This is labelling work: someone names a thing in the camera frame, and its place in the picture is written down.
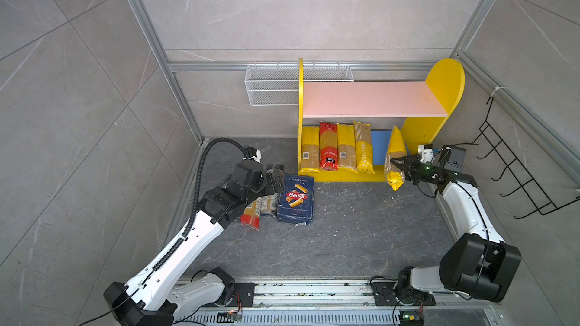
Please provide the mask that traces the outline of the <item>yellow spaghetti pack top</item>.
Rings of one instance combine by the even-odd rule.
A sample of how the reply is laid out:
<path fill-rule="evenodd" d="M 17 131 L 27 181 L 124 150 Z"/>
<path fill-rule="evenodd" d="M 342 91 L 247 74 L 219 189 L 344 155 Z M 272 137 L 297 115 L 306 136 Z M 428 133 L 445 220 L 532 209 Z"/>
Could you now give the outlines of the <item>yellow spaghetti pack top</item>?
<path fill-rule="evenodd" d="M 299 174 L 320 172 L 320 128 L 303 127 Z"/>

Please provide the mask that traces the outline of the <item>yellow spaghetti pack white lettering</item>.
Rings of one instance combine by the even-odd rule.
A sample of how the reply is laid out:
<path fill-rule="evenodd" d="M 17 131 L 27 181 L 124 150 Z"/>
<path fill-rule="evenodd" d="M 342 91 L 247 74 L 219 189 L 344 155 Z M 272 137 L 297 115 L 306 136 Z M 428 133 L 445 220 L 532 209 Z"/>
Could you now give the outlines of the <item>yellow spaghetti pack white lettering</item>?
<path fill-rule="evenodd" d="M 354 122 L 353 129 L 356 147 L 356 170 L 374 174 L 371 126 L 363 122 Z"/>

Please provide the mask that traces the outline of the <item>yellow spaghetti pack barcode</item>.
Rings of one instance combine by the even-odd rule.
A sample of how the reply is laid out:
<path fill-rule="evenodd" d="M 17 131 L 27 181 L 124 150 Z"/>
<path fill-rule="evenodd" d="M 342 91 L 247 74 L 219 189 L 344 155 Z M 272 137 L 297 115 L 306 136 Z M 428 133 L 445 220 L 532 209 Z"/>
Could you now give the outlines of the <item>yellow spaghetti pack barcode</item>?
<path fill-rule="evenodd" d="M 338 168 L 356 173 L 356 140 L 353 125 L 337 124 Z"/>

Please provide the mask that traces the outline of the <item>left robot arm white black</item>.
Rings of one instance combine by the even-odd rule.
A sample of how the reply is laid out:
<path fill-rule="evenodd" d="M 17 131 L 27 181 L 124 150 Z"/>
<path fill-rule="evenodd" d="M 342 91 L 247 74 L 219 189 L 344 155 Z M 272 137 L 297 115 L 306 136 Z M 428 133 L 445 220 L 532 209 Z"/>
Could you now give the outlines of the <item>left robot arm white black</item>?
<path fill-rule="evenodd" d="M 181 276 L 245 208 L 263 196 L 281 193 L 281 165 L 267 168 L 245 159 L 196 206 L 193 220 L 143 270 L 126 283 L 114 282 L 104 292 L 113 317 L 121 325 L 171 325 L 211 303 L 226 305 L 234 279 L 215 268 L 201 279 L 182 283 Z"/>

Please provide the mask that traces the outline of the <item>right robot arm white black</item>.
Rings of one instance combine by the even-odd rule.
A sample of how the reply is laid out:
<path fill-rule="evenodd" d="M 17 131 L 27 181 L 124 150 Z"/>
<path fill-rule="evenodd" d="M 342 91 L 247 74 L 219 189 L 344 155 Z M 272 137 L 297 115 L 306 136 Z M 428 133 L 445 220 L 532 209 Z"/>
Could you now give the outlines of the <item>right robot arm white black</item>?
<path fill-rule="evenodd" d="M 392 291 L 403 304 L 430 303 L 432 294 L 456 294 L 465 300 L 498 303 L 506 296 L 522 257 L 507 244 L 489 219 L 477 182 L 465 173 L 466 150 L 458 145 L 420 146 L 415 155 L 389 154 L 385 165 L 399 178 L 418 186 L 436 187 L 443 213 L 456 237 L 455 244 L 434 267 L 406 267 L 393 281 Z"/>

